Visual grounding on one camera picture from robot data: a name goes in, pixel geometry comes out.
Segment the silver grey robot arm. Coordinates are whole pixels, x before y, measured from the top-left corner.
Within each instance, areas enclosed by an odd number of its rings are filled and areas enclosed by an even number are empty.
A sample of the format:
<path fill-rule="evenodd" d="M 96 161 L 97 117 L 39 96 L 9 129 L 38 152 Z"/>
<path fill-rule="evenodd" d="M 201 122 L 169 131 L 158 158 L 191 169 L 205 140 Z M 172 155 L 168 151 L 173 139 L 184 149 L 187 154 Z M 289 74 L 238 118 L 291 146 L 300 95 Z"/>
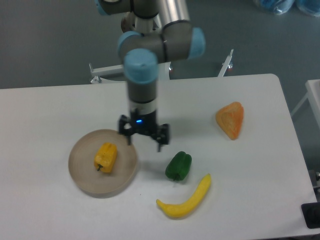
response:
<path fill-rule="evenodd" d="M 118 133 L 148 136 L 158 147 L 170 143 L 169 124 L 157 122 L 159 64 L 198 58 L 206 40 L 193 27 L 184 0 L 96 0 L 101 15 L 129 13 L 134 24 L 118 39 L 117 54 L 126 78 L 129 116 L 121 115 Z"/>

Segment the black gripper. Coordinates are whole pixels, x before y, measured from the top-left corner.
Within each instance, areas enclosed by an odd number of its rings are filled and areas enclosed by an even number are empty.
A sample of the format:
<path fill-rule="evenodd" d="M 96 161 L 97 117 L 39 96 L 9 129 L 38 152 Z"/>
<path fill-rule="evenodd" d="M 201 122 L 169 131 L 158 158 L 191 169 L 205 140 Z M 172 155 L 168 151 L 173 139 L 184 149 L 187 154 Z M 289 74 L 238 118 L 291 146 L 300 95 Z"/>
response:
<path fill-rule="evenodd" d="M 170 143 L 170 125 L 158 124 L 157 110 L 142 114 L 138 109 L 134 109 L 130 111 L 130 116 L 122 114 L 118 120 L 118 133 L 126 137 L 129 146 L 132 143 L 131 136 L 134 134 L 151 137 L 158 144 L 158 152 L 162 146 Z"/>

